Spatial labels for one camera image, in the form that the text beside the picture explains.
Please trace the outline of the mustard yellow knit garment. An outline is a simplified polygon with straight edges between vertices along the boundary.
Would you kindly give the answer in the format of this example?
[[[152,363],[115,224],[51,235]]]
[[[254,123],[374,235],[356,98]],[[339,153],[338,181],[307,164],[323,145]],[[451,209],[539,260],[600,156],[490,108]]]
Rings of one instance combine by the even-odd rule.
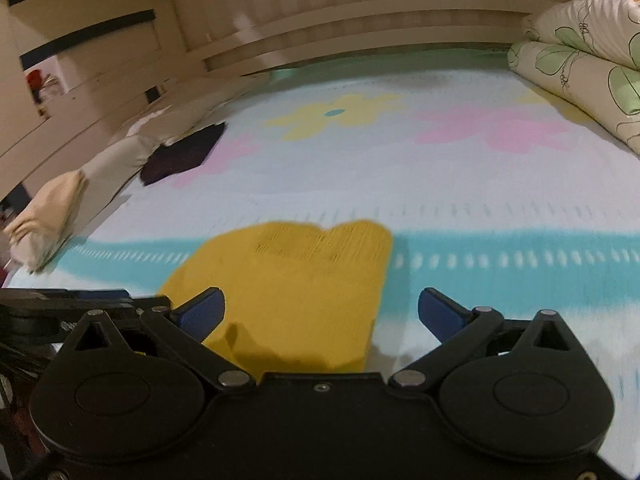
[[[219,288],[226,313],[204,344],[255,378],[359,373],[392,248],[390,230],[369,220],[326,230],[309,223],[256,224],[201,245],[160,293],[180,306]]]

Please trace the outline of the floral bed sheet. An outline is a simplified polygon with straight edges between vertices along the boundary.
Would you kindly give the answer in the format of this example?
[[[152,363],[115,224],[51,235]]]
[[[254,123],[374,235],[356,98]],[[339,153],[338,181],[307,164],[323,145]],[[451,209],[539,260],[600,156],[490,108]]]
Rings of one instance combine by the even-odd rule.
[[[427,286],[509,318],[558,311],[610,386],[602,455],[639,472],[639,161],[501,52],[442,50],[279,70],[230,104],[205,162],[131,182],[40,274],[13,287],[156,292],[209,238],[267,221],[393,233],[371,370],[436,344]]]

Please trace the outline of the cream pillow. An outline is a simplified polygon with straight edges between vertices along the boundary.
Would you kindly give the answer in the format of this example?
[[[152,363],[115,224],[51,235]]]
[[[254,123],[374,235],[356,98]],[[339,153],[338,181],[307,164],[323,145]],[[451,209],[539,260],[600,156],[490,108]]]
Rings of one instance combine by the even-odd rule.
[[[198,77],[179,82],[122,125],[125,136],[81,166],[86,179],[64,233],[73,235],[109,204],[161,146],[171,146],[227,103],[268,80],[266,74],[231,79]]]

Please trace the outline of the cream folded cloth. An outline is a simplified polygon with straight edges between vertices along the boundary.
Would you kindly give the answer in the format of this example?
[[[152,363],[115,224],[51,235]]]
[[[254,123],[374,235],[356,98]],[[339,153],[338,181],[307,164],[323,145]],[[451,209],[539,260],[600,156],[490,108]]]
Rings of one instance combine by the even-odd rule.
[[[45,183],[4,229],[11,259],[29,272],[40,271],[70,236],[88,179],[81,169]]]

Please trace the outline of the dark folded striped garment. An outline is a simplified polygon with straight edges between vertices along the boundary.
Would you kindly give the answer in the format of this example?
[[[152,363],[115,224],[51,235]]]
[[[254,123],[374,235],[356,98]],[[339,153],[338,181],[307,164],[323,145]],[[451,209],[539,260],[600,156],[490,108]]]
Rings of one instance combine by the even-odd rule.
[[[140,171],[144,186],[201,166],[227,129],[225,122],[201,128],[169,146],[159,146]]]

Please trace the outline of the cream wooden side cabinet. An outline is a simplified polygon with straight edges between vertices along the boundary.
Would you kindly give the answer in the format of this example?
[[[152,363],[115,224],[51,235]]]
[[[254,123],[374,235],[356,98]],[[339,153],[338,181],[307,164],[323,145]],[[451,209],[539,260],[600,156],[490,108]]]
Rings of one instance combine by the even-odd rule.
[[[180,0],[1,3],[1,193],[39,171],[97,122],[119,124],[146,90],[204,74],[192,58]],[[22,55],[106,26],[54,55],[64,94],[36,104]]]

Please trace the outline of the floral rolled duvet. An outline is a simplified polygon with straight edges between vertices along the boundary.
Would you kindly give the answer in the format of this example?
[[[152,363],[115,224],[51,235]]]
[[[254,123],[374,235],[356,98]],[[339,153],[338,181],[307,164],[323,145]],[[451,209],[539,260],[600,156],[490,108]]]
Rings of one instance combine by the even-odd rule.
[[[639,0],[572,0],[523,20],[512,72],[639,151]]]

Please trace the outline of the cream wooden headboard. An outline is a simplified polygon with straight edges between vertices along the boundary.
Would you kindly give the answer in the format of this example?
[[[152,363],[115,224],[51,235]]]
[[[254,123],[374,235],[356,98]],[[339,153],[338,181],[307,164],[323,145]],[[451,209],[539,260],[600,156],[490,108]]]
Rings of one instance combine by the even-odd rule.
[[[171,45],[216,74],[430,44],[510,44],[570,0],[164,0]]]

